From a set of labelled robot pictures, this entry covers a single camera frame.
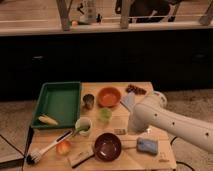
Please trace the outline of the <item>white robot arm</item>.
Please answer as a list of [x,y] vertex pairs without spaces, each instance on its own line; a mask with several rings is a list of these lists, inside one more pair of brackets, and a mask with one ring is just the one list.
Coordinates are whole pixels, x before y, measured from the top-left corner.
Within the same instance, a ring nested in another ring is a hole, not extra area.
[[142,133],[152,125],[213,153],[213,123],[174,113],[167,110],[166,105],[167,98],[163,93],[148,93],[134,105],[129,116],[130,129]]

